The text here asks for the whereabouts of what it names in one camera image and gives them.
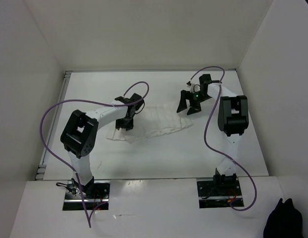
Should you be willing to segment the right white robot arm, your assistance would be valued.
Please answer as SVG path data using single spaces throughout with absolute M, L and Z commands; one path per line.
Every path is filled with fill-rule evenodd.
M 211 98 L 216 100 L 217 124 L 226 143 L 220 151 L 223 159 L 215 170 L 212 188 L 216 194 L 223 195 L 237 180 L 239 142 L 249 125 L 247 97 L 231 92 L 219 80 L 212 80 L 210 74 L 201 75 L 199 84 L 190 81 L 186 84 L 189 89 L 181 91 L 177 113 L 187 109 L 189 116 L 201 111 L 202 102 Z

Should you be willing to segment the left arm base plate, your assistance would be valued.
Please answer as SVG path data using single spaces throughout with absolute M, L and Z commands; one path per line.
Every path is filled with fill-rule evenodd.
M 63 201 L 63 211 L 80 211 L 84 210 L 81 200 L 81 194 L 72 181 L 57 182 L 56 186 L 65 188 Z M 110 198 L 110 181 L 96 180 L 91 191 L 83 193 L 86 209 L 88 211 L 108 210 Z

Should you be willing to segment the white pleated skirt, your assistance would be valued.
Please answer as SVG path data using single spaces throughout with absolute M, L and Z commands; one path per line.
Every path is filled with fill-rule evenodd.
M 191 119 L 176 112 L 175 102 L 159 106 L 148 106 L 138 115 L 134 116 L 134 127 L 127 131 L 116 129 L 112 123 L 106 138 L 111 141 L 125 141 L 133 143 L 140 139 L 162 136 L 181 131 L 193 125 Z

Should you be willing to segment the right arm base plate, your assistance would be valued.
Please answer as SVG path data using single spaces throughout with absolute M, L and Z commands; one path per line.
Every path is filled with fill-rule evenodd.
M 243 197 L 240 183 L 234 185 L 216 186 L 210 179 L 197 180 L 199 208 L 226 208 L 233 202 L 234 207 L 243 207 Z

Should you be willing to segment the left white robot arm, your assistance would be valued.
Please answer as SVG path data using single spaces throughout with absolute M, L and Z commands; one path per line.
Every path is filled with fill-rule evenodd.
M 144 100 L 134 93 L 130 98 L 115 98 L 110 107 L 101 107 L 90 112 L 75 110 L 70 115 L 61 134 L 61 143 L 74 168 L 71 179 L 73 187 L 82 198 L 88 198 L 94 192 L 89 154 L 95 146 L 98 130 L 112 122 L 117 130 L 132 130 L 136 111 L 143 105 Z

